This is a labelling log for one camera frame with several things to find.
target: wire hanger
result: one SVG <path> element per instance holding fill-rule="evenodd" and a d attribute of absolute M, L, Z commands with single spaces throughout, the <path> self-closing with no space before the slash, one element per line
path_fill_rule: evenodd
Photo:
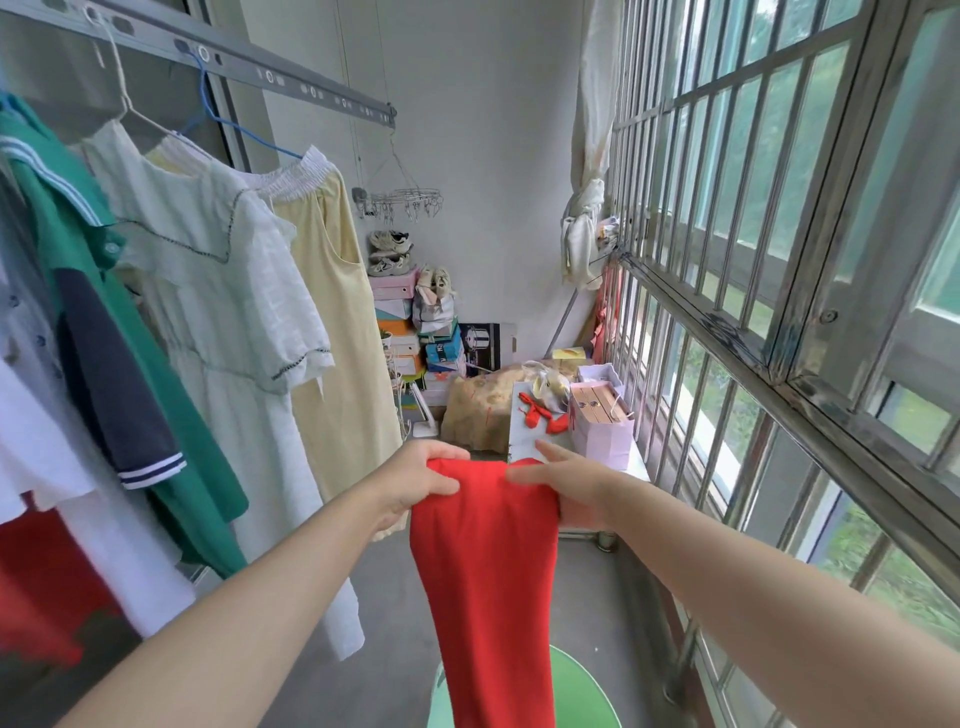
<path fill-rule="evenodd" d="M 223 116 L 218 116 L 216 112 L 213 110 L 213 106 L 210 104 L 209 97 L 206 95 L 206 75 L 207 75 L 206 64 L 204 63 L 204 60 L 200 56 L 198 56 L 193 49 L 188 50 L 187 53 L 189 53 L 191 58 L 193 58 L 193 60 L 197 62 L 197 67 L 200 69 L 200 101 L 204 105 L 204 113 L 206 114 L 206 117 L 208 119 L 210 119 L 211 121 L 215 121 L 218 124 L 226 124 L 227 126 L 238 131 L 239 133 L 245 134 L 246 136 L 251 138 L 253 141 L 262 144 L 268 149 L 273 149 L 275 152 L 280 152 L 290 157 L 295 157 L 297 159 L 303 159 L 302 155 L 299 155 L 296 152 L 291 152 L 289 149 L 284 149 L 283 147 L 278 147 L 275 144 L 272 144 L 266 139 L 260 136 L 257 136 L 255 133 L 251 132 L 249 129 L 244 129 L 235 121 L 232 121 L 230 119 L 225 119 Z M 182 135 L 187 131 L 189 131 L 190 129 L 192 129 L 194 126 L 196 126 L 197 122 L 195 121 L 195 118 L 187 122 L 187 126 L 183 128 L 183 130 L 178 134 L 178 136 L 180 136 L 181 138 L 184 138 Z"/>
<path fill-rule="evenodd" d="M 154 127 L 154 129 L 158 130 L 159 132 L 163 132 L 164 135 L 179 139 L 184 144 L 188 144 L 194 149 L 198 150 L 205 157 L 213 159 L 210 153 L 208 153 L 205 149 L 202 149 L 199 145 L 195 144 L 187 137 L 167 129 L 160 124 L 157 124 L 157 122 L 151 119 L 149 116 L 141 113 L 133 107 L 133 100 L 130 97 L 130 93 L 127 91 L 127 74 L 124 72 L 123 62 L 120 61 L 120 49 L 117 46 L 116 39 L 113 37 L 113 31 L 110 29 L 109 21 L 107 21 L 103 14 L 92 5 L 87 5 L 84 8 L 84 16 L 86 17 L 87 22 L 89 22 L 91 25 L 97 25 L 104 29 L 104 33 L 107 35 L 107 40 L 110 44 L 110 51 L 113 54 L 113 62 L 117 69 L 117 83 L 120 85 L 120 103 L 123 106 L 123 110 L 120 111 L 120 115 L 114 120 L 120 121 L 128 113 L 132 113 L 137 118 L 142 119 L 150 124 L 150 126 Z"/>

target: pink shoe box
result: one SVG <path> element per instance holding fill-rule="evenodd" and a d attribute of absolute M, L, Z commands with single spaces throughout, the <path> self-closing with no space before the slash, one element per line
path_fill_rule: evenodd
<path fill-rule="evenodd" d="M 414 297 L 420 269 L 414 268 L 402 276 L 371 277 L 370 288 L 374 301 L 402 301 Z"/>
<path fill-rule="evenodd" d="M 581 455 L 616 471 L 627 469 L 634 420 L 609 382 L 570 385 L 570 437 Z"/>

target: clothes drying rack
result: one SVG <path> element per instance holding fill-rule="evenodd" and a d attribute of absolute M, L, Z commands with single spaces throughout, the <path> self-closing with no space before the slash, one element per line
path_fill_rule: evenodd
<path fill-rule="evenodd" d="M 103 29 L 91 22 L 99 16 L 111 24 L 119 45 L 196 68 L 192 51 L 216 76 L 396 127 L 396 109 L 391 104 L 154 0 L 0 0 L 0 11 L 102 40 Z"/>

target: green polo shirt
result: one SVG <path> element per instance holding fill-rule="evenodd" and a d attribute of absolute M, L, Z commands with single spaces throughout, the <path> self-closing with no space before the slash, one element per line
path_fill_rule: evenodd
<path fill-rule="evenodd" d="M 185 561 L 227 577 L 247 562 L 229 522 L 248 507 L 226 457 L 111 272 L 124 239 L 84 164 L 22 100 L 0 112 L 0 153 L 30 209 L 57 311 L 67 388 L 127 488 L 146 488 Z"/>

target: green chair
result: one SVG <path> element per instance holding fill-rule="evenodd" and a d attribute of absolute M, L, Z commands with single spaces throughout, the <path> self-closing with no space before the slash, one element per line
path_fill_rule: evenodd
<path fill-rule="evenodd" d="M 621 728 L 610 700 L 583 665 L 551 645 L 550 668 L 557 728 Z M 437 668 L 426 728 L 454 728 L 443 665 Z"/>

